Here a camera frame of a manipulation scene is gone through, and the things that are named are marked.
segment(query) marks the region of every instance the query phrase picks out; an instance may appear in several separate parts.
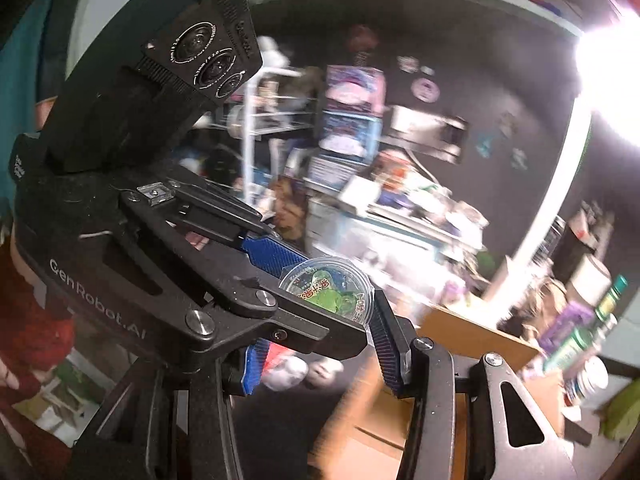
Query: white container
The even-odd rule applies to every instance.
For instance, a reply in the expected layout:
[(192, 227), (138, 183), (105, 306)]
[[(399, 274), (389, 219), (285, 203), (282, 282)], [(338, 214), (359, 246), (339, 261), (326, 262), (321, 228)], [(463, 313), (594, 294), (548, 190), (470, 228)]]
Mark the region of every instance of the white container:
[(597, 357), (588, 359), (583, 370), (564, 382), (564, 401), (567, 406), (580, 406), (582, 401), (609, 385), (609, 374)]
[[(611, 275), (607, 267), (592, 254), (585, 254), (567, 283), (567, 301), (582, 299), (581, 303), (595, 307), (610, 285)], [(572, 297), (574, 291), (579, 297)]]

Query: dark wall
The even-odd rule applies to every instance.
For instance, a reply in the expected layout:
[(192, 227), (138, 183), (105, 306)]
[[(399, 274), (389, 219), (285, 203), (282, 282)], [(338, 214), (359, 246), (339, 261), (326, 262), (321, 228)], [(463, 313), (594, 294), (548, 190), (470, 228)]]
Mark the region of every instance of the dark wall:
[[(293, 66), (353, 62), (344, 32), (305, 31), (274, 38), (290, 56)], [(402, 72), (397, 56), (416, 57), (421, 65), (435, 70), (433, 76), (426, 76), (440, 87), (440, 98), (435, 103), (424, 103), (412, 95), (411, 83), (424, 75)], [(380, 33), (380, 45), (370, 56), (369, 64), (385, 73), (387, 105), (458, 115), (469, 122), (470, 133), (459, 165), (430, 156), (418, 158), (441, 184), (452, 190), (454, 199), (476, 207), (490, 221), (484, 231), (484, 243), (496, 261), (504, 254), (512, 254), (540, 206), (564, 132), (552, 132), (543, 126), (543, 121), (484, 62), (473, 44)], [(516, 133), (512, 138), (498, 129), (499, 118), (505, 112), (515, 118)], [(385, 128), (389, 121), (390, 113), (385, 115)], [(491, 139), (492, 153), (484, 158), (476, 146), (487, 138)], [(527, 170), (512, 166), (514, 148), (527, 155)]]

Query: teal shirt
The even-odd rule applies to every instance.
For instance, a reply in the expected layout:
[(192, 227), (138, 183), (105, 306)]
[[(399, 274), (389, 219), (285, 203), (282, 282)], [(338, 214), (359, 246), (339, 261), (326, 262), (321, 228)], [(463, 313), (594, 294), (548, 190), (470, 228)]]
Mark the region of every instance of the teal shirt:
[(14, 203), (8, 171), (15, 137), (35, 131), (40, 40), (51, 0), (33, 0), (0, 50), (0, 226)]

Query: green bottle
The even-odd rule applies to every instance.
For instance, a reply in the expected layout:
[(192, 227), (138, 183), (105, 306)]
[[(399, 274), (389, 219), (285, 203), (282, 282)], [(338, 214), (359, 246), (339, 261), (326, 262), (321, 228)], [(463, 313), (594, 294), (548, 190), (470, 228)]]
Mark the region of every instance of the green bottle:
[(558, 349), (546, 359), (542, 365), (543, 372), (546, 373), (556, 369), (562, 370), (563, 372), (566, 371), (580, 358), (583, 352), (587, 351), (591, 345), (593, 345), (593, 340), (597, 336), (597, 330), (606, 324), (607, 318), (615, 309), (616, 303), (620, 299), (620, 294), (622, 294), (625, 288), (626, 279), (619, 274), (613, 286), (597, 306), (595, 310), (595, 322), (590, 328), (584, 326), (574, 328)]
[(613, 312), (616, 307), (616, 303), (620, 299), (620, 295), (625, 289), (626, 279), (622, 274), (619, 274), (609, 291), (604, 295), (604, 298), (600, 300), (600, 304), (596, 307), (595, 312), (599, 324), (603, 324), (607, 319), (607, 316)]
[(593, 333), (586, 327), (577, 326), (571, 335), (553, 352), (542, 365), (546, 374), (552, 370), (567, 370), (593, 343)]

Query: cup lid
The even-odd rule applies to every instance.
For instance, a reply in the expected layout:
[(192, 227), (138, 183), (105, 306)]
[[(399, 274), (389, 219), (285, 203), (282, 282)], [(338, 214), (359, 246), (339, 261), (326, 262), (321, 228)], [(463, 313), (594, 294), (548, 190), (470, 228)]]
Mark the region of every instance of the cup lid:
[(297, 264), (280, 281), (280, 288), (362, 325), (373, 310), (369, 278), (342, 258), (324, 256)]

